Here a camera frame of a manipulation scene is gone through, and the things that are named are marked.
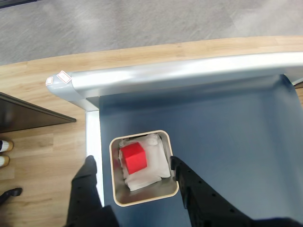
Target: metal frame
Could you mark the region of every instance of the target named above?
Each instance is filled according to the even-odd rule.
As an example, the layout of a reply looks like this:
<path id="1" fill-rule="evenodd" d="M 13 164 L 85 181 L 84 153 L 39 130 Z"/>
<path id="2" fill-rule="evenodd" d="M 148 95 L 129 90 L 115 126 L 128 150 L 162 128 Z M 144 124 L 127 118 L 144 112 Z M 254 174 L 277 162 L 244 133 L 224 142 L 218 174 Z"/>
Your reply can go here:
<path id="1" fill-rule="evenodd" d="M 86 110 L 86 153 L 97 162 L 97 188 L 103 198 L 98 97 L 237 79 L 239 74 L 262 77 L 285 74 L 295 87 L 303 82 L 303 52 L 282 52 L 173 61 L 105 70 L 68 72 L 62 82 L 53 75 L 49 91 Z"/>

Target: red block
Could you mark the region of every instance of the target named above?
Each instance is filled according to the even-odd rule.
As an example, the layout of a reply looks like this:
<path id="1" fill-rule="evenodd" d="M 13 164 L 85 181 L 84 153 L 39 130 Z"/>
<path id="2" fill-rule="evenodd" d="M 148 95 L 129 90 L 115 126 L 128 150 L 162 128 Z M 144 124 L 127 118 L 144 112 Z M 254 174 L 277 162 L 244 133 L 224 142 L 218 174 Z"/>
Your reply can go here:
<path id="1" fill-rule="evenodd" d="M 121 151 L 129 174 L 147 167 L 145 151 L 140 143 L 127 145 Z"/>

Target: blue-gray panel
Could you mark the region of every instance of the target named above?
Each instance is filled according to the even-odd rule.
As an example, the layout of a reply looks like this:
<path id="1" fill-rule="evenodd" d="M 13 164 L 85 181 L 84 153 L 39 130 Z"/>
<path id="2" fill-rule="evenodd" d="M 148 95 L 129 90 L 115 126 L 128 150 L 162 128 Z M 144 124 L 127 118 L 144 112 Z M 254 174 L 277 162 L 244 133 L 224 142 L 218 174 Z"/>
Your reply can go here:
<path id="1" fill-rule="evenodd" d="M 109 144 L 165 130 L 173 154 L 253 219 L 303 221 L 303 111 L 284 75 L 100 98 L 105 204 L 123 226 L 190 226 L 180 192 L 129 207 L 113 199 Z"/>

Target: square bin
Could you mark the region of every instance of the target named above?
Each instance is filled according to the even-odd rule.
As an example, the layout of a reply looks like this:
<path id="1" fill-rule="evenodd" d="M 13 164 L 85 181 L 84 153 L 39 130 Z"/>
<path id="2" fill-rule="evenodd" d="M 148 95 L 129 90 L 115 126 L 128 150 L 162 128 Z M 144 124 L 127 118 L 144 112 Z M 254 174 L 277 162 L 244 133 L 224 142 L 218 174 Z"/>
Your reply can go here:
<path id="1" fill-rule="evenodd" d="M 170 169 L 170 177 L 162 178 L 161 181 L 153 183 L 144 188 L 135 190 L 133 192 L 124 183 L 123 172 L 119 160 L 119 143 L 123 139 L 135 139 L 148 134 L 156 133 L 160 136 L 166 160 L 169 164 L 169 157 L 172 156 L 169 136 L 165 131 L 157 130 L 150 131 L 130 136 L 123 136 L 115 138 L 109 145 L 110 161 L 111 161 L 111 172 L 112 172 L 112 184 L 113 184 L 113 195 L 115 203 L 121 207 L 135 205 L 143 202 L 149 202 L 153 200 L 159 200 L 167 197 L 174 196 L 179 189 L 179 184 L 174 180 L 174 172 Z"/>

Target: white label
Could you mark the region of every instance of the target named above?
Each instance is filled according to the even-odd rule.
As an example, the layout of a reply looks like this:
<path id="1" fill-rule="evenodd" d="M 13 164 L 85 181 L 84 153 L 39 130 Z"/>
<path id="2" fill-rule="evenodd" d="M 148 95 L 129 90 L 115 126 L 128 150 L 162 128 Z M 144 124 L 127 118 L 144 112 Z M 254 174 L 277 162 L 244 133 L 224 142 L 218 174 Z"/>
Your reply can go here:
<path id="1" fill-rule="evenodd" d="M 71 81 L 71 77 L 64 71 L 61 71 L 57 74 L 57 77 L 62 80 L 63 83 L 67 84 Z"/>
<path id="2" fill-rule="evenodd" d="M 46 85 L 50 85 L 50 84 L 53 84 L 53 77 L 49 77 L 49 78 L 47 78 L 47 80 L 46 80 L 46 83 L 45 83 Z"/>

